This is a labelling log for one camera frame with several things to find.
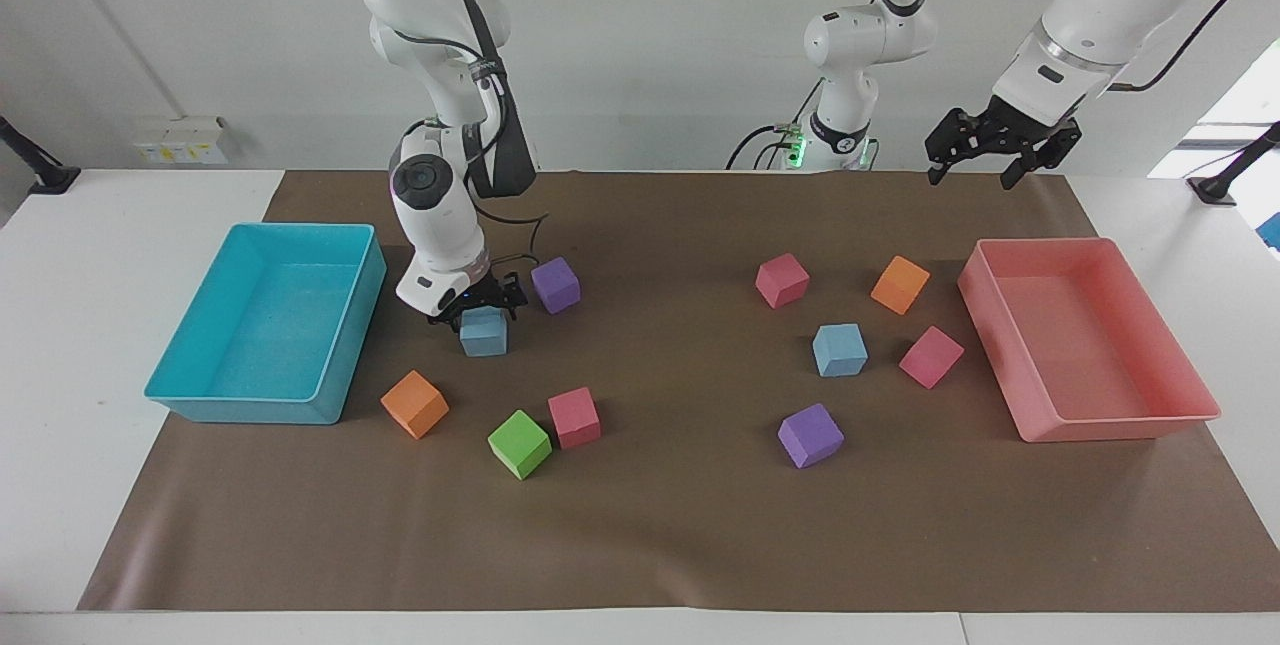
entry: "brown paper mat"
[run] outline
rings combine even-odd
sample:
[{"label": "brown paper mat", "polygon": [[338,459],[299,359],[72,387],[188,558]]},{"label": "brown paper mat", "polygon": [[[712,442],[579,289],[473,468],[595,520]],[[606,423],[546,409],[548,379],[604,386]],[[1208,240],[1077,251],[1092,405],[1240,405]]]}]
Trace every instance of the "brown paper mat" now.
[{"label": "brown paper mat", "polygon": [[[81,608],[1280,609],[1280,553],[1206,427],[1018,440],[955,280],[979,238],[1092,235],[1065,180],[544,175],[492,206],[553,212],[540,252],[570,259],[585,299],[526,308],[493,360],[394,299],[410,250],[385,189],[292,171],[268,211],[374,221],[387,244],[342,422],[170,416]],[[486,229],[495,253],[527,238]],[[786,250],[813,285],[773,312],[751,284]],[[905,317],[867,297],[896,253],[933,273]],[[863,375],[815,375],[823,322],[861,324]],[[968,349],[932,393],[896,367],[929,325]],[[410,369],[453,408],[421,442],[378,403]],[[516,481],[485,435],[581,385],[604,439]],[[815,402],[847,444],[797,471],[776,431]]]}]

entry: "orange cube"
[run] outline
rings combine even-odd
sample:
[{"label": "orange cube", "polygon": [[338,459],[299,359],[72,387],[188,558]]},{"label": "orange cube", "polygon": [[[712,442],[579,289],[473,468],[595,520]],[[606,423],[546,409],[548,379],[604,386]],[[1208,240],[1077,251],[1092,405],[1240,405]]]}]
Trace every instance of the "orange cube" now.
[{"label": "orange cube", "polygon": [[928,280],[929,273],[924,267],[909,259],[895,256],[872,291],[872,298],[896,314],[906,314],[915,303],[915,298],[920,297],[920,291]]},{"label": "orange cube", "polygon": [[411,370],[403,380],[383,395],[383,407],[415,439],[421,440],[428,430],[440,422],[449,406],[444,395],[435,389],[416,370]]}]

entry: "pink plastic bin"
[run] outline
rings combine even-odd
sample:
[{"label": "pink plastic bin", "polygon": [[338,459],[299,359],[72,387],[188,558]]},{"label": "pink plastic bin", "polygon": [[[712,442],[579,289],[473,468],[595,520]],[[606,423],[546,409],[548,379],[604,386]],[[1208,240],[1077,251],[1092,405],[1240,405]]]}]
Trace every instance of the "pink plastic bin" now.
[{"label": "pink plastic bin", "polygon": [[960,293],[1028,443],[1162,436],[1221,415],[1112,241],[978,241]]}]

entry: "green cube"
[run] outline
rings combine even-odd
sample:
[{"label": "green cube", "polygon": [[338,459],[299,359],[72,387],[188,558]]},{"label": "green cube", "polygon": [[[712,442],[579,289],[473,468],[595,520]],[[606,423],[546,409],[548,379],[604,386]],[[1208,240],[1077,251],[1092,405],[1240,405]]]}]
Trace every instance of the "green cube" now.
[{"label": "green cube", "polygon": [[552,454],[552,439],[525,411],[516,411],[489,436],[489,447],[507,468],[524,480]]}]

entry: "red cube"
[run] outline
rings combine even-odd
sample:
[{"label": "red cube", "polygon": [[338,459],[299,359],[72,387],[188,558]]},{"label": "red cube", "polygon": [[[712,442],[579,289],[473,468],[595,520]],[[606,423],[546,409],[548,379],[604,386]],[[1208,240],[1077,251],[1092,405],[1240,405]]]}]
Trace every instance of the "red cube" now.
[{"label": "red cube", "polygon": [[809,289],[809,273],[800,267],[794,253],[782,253],[760,266],[755,275],[755,289],[764,296],[772,308],[781,308],[804,297]]},{"label": "red cube", "polygon": [[580,386],[563,395],[554,395],[547,403],[552,410],[562,450],[600,439],[600,416],[595,412],[595,401],[589,389]]},{"label": "red cube", "polygon": [[960,360],[960,354],[964,354],[963,346],[948,338],[946,331],[929,328],[911,346],[899,367],[920,385],[932,390],[946,372],[951,372],[951,367]]}]

